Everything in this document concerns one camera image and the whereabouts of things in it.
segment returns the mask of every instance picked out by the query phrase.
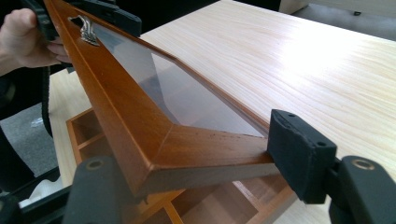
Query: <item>light wood tabletop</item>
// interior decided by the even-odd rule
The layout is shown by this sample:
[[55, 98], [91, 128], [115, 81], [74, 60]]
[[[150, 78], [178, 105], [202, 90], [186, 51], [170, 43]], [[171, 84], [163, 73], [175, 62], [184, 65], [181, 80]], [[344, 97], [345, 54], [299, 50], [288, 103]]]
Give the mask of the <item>light wood tabletop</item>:
[[[396, 179], [396, 42], [223, 0], [141, 36], [268, 120], [294, 113]], [[49, 112], [64, 184], [76, 163], [65, 121], [90, 107], [75, 73], [51, 76]], [[296, 202], [278, 223], [329, 223]]]

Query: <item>floor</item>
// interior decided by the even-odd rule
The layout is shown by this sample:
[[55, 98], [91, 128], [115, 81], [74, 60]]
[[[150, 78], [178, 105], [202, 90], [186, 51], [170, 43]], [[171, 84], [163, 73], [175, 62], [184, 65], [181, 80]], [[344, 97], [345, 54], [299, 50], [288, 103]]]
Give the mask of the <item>floor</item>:
[[[396, 41], [396, 18], [365, 13], [354, 16], [352, 11], [314, 4], [301, 9], [294, 16]], [[52, 138], [42, 122], [37, 120], [40, 117], [41, 105], [36, 105], [0, 121], [11, 145], [35, 175], [57, 166]]]

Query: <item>wooden drawer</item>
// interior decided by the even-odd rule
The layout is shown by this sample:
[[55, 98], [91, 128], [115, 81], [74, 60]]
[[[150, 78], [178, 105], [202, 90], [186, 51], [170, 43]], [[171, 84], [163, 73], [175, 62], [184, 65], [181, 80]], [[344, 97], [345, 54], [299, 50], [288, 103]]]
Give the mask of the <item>wooden drawer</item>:
[[[76, 162], [111, 155], [93, 110], [67, 121]], [[129, 223], [269, 223], [294, 200], [280, 175], [148, 195], [130, 208]]]

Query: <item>glass pane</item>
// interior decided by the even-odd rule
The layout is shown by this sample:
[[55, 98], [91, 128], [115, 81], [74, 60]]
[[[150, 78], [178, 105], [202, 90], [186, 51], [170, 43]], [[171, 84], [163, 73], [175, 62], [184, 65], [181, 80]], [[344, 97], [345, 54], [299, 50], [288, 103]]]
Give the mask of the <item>glass pane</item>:
[[171, 59], [103, 26], [93, 27], [105, 47], [175, 124], [262, 136]]

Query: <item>hand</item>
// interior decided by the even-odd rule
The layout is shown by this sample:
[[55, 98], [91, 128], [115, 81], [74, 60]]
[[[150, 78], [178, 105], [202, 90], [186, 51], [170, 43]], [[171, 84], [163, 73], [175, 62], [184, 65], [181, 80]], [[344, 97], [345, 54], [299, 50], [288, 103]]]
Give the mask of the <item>hand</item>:
[[46, 41], [36, 26], [35, 13], [28, 8], [6, 15], [0, 30], [0, 50], [12, 58], [16, 67], [10, 69], [71, 63], [61, 39]]

